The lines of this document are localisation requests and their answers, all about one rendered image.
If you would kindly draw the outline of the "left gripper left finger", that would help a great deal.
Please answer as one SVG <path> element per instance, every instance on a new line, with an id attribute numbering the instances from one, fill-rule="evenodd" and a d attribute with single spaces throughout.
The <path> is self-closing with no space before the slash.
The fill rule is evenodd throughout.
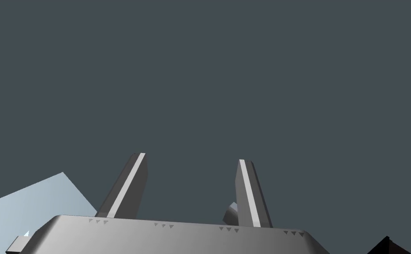
<path id="1" fill-rule="evenodd" d="M 147 179 L 146 153 L 132 154 L 95 216 L 136 219 Z"/>

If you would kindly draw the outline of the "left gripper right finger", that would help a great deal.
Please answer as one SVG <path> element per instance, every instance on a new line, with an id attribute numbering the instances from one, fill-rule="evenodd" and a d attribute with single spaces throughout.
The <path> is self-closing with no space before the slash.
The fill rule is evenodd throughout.
<path id="1" fill-rule="evenodd" d="M 238 162 L 235 194 L 240 226 L 273 228 L 255 166 L 250 160 Z"/>

